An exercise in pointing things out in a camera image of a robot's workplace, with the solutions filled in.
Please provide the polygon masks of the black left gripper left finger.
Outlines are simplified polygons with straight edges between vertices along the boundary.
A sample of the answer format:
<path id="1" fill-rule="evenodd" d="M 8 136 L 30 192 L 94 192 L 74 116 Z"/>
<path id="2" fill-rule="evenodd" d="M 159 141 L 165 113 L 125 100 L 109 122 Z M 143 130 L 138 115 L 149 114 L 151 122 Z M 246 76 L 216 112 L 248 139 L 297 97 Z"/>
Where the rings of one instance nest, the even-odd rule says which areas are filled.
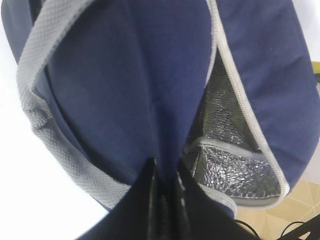
<path id="1" fill-rule="evenodd" d="M 148 158 L 138 178 L 118 204 L 80 240 L 156 240 L 157 160 Z"/>

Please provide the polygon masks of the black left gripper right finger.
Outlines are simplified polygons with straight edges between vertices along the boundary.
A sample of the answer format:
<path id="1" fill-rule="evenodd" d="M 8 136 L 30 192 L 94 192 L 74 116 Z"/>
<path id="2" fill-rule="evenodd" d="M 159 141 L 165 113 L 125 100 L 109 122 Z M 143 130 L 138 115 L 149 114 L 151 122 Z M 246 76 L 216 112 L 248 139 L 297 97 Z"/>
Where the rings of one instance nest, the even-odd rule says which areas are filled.
<path id="1" fill-rule="evenodd" d="M 209 198 L 183 161 L 174 179 L 174 224 L 179 240 L 256 240 L 239 226 L 231 210 Z"/>

